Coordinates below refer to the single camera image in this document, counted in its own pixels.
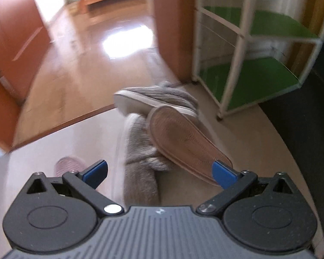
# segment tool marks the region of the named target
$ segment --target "triangular hole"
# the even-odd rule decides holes
[[[28,190],[28,194],[43,193],[45,191],[46,187],[43,185],[41,179],[35,179]]]
[[[284,179],[280,179],[273,189],[274,192],[284,193],[284,194],[292,194],[292,190],[289,188],[288,184],[284,181]]]

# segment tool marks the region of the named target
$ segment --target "white floor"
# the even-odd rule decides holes
[[[258,107],[252,107],[225,118],[215,119],[217,108],[211,98],[198,85],[186,89],[200,103],[200,118],[214,143],[232,160],[236,170],[250,169],[259,176],[273,176],[286,171],[294,180],[313,209],[314,203],[306,183],[283,140]],[[0,158],[0,258],[10,246],[2,231],[2,219],[23,184],[33,172],[43,171],[53,176],[54,164],[64,156],[82,158],[88,165],[105,159],[109,165],[108,178],[99,192],[111,197],[111,174],[117,163],[117,141],[121,136],[125,118],[113,109],[68,128],[48,135],[9,155]],[[163,205],[197,205],[220,191],[182,169],[159,176]],[[319,225],[313,241],[318,255],[324,255],[324,240]]]

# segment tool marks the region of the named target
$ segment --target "shelf rack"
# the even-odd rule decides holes
[[[192,79],[199,81],[214,99],[219,119],[302,86],[324,41],[324,18],[316,35],[287,14],[256,9],[256,0],[243,0],[241,7],[203,5],[203,0],[196,1]],[[203,15],[237,34],[232,59],[227,63],[202,66]],[[314,44],[298,77],[270,55],[245,57],[250,44],[267,41]]]

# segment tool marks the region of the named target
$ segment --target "bright window light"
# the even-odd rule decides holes
[[[110,59],[125,57],[138,50],[152,46],[152,30],[145,25],[120,31],[110,35],[103,41],[103,49]]]

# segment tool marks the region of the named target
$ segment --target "wooden floor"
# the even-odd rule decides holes
[[[116,33],[141,26],[154,30],[145,0],[106,0],[90,5],[87,14],[71,10],[66,7],[50,27],[53,41],[23,106],[15,148],[113,108],[113,93],[124,87],[177,82],[158,54],[155,37],[149,48],[133,48],[124,57],[120,52],[132,46],[127,35],[104,49],[104,41]]]

